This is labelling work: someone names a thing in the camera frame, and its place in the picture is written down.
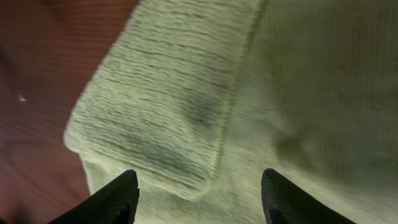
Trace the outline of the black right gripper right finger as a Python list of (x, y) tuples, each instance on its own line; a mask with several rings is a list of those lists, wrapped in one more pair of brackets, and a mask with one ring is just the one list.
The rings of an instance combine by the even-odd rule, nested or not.
[(267, 224), (354, 224), (274, 169), (263, 172), (261, 199)]

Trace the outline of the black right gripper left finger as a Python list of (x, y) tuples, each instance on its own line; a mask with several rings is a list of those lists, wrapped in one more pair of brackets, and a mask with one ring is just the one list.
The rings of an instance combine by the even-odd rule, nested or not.
[(127, 170), (49, 224), (133, 224), (139, 201), (134, 170)]

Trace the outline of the green microfiber cloth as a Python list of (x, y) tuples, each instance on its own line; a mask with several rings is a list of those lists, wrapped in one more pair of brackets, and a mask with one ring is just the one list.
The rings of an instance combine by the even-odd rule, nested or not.
[(264, 169), (397, 222), (397, 2), (146, 0), (64, 134), (91, 193), (137, 172), (138, 223), (263, 223)]

